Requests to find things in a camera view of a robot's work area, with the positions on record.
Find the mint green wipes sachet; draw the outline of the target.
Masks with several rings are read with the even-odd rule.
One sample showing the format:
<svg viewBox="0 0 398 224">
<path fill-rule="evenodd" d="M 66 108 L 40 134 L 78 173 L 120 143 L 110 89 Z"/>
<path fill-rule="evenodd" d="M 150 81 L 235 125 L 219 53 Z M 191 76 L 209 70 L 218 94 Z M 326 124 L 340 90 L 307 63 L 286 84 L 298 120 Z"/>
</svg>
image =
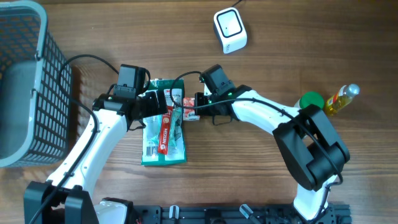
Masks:
<svg viewBox="0 0 398 224">
<path fill-rule="evenodd" d="M 149 128 L 147 132 L 147 142 L 154 143 L 157 147 L 159 145 L 159 133 L 160 133 L 162 115 L 163 114 L 146 119 L 147 127 Z M 177 121 L 180 118 L 180 115 L 181 111 L 173 107 L 168 152 L 171 147 L 176 146 L 175 129 L 177 127 Z"/>
</svg>

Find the green lid seasoning jar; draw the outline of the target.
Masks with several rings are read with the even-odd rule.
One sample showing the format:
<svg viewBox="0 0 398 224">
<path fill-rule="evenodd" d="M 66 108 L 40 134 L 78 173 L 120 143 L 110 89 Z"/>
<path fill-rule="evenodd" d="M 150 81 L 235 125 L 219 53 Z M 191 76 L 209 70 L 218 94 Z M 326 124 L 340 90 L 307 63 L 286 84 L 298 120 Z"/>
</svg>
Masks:
<svg viewBox="0 0 398 224">
<path fill-rule="evenodd" d="M 304 109 L 309 105 L 316 105 L 319 108 L 323 109 L 325 101 L 321 94 L 315 91 L 308 91 L 299 98 L 296 104 L 294 104 L 294 107 Z"/>
</svg>

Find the yellow oil bottle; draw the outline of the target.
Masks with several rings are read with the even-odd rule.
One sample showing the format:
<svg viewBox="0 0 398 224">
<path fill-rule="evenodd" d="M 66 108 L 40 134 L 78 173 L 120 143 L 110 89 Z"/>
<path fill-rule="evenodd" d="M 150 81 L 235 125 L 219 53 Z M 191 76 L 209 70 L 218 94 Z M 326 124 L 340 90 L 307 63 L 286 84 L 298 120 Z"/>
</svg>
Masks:
<svg viewBox="0 0 398 224">
<path fill-rule="evenodd" d="M 337 93 L 326 100 L 324 112 L 327 116 L 337 114 L 345 106 L 350 104 L 353 99 L 359 95 L 360 87 L 357 84 L 350 84 L 342 86 Z"/>
</svg>

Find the red Nescafe coffee stick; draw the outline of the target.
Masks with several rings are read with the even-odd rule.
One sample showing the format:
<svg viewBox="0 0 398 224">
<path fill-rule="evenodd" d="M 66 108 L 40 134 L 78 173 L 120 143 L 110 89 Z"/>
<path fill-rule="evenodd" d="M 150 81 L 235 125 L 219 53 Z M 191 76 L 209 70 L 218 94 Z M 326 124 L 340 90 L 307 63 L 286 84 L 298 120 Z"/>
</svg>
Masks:
<svg viewBox="0 0 398 224">
<path fill-rule="evenodd" d="M 162 115 L 159 133 L 158 153 L 167 155 L 169 146 L 170 127 L 172 120 L 173 107 L 167 106 L 167 112 Z"/>
</svg>

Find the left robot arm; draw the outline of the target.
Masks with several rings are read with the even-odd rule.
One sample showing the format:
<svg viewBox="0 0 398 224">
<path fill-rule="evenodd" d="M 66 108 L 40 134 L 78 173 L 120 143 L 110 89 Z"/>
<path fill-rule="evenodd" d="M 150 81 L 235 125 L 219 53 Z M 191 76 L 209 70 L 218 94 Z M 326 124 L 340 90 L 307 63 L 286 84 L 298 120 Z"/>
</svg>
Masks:
<svg viewBox="0 0 398 224">
<path fill-rule="evenodd" d="M 26 223 L 139 223 L 132 201 L 91 199 L 98 177 L 117 143 L 134 121 L 167 111 L 164 94 L 149 91 L 147 69 L 122 65 L 114 93 L 95 99 L 91 118 L 62 165 L 24 194 Z"/>
</svg>

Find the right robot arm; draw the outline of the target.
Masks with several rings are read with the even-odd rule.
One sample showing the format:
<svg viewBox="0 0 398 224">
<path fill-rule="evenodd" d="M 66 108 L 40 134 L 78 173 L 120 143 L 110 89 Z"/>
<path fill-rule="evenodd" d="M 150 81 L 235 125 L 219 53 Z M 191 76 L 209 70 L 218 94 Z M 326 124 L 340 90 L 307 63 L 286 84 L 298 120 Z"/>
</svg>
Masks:
<svg viewBox="0 0 398 224">
<path fill-rule="evenodd" d="M 323 218 L 330 189 L 343 183 L 341 172 L 350 160 L 348 148 L 326 114 L 316 105 L 285 106 L 249 86 L 235 86 L 218 64 L 201 72 L 199 80 L 205 91 L 195 95 L 196 114 L 230 116 L 273 135 L 298 183 L 294 209 L 308 223 Z"/>
</svg>

